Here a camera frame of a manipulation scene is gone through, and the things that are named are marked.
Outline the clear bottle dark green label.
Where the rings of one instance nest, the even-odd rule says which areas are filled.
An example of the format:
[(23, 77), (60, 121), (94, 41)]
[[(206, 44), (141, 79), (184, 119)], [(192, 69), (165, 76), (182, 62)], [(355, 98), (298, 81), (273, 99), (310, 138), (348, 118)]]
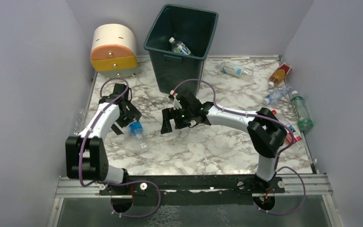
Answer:
[(194, 54), (191, 52), (191, 50), (183, 42), (178, 41), (173, 37), (170, 37), (170, 39), (168, 41), (171, 44), (172, 52), (183, 54), (183, 55), (194, 56)]

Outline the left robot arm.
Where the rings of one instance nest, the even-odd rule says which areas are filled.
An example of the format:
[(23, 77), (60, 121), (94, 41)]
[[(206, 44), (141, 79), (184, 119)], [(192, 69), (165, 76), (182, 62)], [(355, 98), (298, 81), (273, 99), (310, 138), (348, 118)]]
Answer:
[(109, 164), (104, 140), (109, 132), (122, 135), (122, 129), (141, 118), (140, 111), (129, 99), (127, 84), (116, 83), (113, 92), (100, 98), (98, 110), (89, 124), (76, 136), (65, 141), (66, 173), (70, 179), (121, 184), (127, 173)]

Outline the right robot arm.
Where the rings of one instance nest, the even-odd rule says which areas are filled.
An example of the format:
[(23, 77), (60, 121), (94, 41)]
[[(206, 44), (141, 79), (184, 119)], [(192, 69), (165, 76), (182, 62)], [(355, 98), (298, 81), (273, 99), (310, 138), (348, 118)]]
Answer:
[(249, 135), (259, 155), (254, 184), (267, 190), (276, 176), (278, 152), (287, 136), (283, 124), (267, 108), (242, 111), (217, 106), (215, 102), (200, 102), (191, 92), (173, 98), (176, 107), (162, 110), (161, 134), (193, 128), (199, 124), (220, 125)]

